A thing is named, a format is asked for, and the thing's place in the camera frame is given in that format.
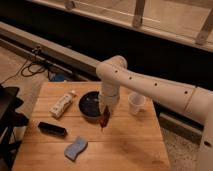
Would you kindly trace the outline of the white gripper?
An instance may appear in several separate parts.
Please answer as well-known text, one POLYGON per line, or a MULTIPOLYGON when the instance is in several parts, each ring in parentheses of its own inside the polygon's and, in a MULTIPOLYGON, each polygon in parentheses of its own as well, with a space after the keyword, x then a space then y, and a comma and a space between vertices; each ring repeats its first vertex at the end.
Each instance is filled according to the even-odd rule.
POLYGON ((116 107, 117 103, 120 100, 119 95, 105 95, 102 92, 98 95, 99 98, 99 111, 102 115, 104 113, 105 107, 108 106, 110 109, 116 107))

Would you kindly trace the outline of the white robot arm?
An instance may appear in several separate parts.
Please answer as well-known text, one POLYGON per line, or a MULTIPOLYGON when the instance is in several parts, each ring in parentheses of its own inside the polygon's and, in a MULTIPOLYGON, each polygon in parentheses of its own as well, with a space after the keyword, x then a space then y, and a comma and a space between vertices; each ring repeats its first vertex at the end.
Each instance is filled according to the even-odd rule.
POLYGON ((196 171, 213 171, 213 91, 132 72, 127 69, 126 59, 119 55, 99 62, 96 74, 102 81, 101 110, 108 107, 113 113, 120 98, 120 87, 124 86, 202 124, 196 171))

